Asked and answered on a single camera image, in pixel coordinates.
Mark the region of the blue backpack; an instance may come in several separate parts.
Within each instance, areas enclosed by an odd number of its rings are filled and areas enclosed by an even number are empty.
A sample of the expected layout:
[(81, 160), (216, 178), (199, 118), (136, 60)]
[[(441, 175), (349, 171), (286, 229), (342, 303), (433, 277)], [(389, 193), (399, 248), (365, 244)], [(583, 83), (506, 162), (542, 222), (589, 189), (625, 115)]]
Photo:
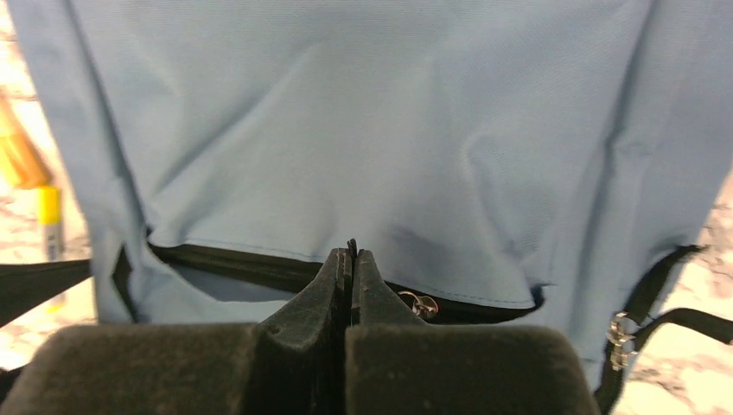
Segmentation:
[(613, 410), (732, 162), (729, 1), (10, 1), (91, 256), (1, 319), (260, 323), (328, 255), (431, 325), (540, 326)]

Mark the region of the yellow capped pen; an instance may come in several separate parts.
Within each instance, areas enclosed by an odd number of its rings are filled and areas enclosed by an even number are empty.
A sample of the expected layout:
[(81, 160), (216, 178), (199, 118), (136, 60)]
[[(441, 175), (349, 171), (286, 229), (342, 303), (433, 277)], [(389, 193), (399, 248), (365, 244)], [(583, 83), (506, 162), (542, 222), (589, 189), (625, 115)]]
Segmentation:
[(61, 192), (55, 186), (38, 188), (37, 217), (43, 257), (47, 262), (60, 262), (64, 255), (62, 205)]

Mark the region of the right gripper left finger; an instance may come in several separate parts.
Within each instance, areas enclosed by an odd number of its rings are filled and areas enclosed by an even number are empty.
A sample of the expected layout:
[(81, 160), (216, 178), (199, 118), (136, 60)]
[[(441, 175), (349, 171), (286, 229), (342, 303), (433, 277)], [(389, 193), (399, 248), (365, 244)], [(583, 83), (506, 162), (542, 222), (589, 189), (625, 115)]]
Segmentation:
[(351, 256), (260, 323), (66, 327), (1, 377), (4, 414), (340, 414)]

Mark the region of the orange highlighter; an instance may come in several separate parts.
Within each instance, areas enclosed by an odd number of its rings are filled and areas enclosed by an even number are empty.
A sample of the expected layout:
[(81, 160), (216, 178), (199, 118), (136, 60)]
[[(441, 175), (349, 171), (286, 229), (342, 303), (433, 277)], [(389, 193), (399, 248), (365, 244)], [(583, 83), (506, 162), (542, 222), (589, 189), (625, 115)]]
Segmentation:
[(12, 188), (32, 189), (49, 185), (52, 176), (13, 111), (1, 96), (1, 177)]

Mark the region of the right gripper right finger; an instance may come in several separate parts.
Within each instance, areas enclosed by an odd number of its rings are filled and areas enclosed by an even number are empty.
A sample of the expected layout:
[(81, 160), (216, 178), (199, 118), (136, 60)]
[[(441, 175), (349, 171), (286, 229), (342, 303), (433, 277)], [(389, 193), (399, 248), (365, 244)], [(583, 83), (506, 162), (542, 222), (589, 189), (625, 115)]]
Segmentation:
[(345, 334), (348, 414), (596, 414), (566, 338), (540, 326), (431, 325), (354, 261), (358, 323)]

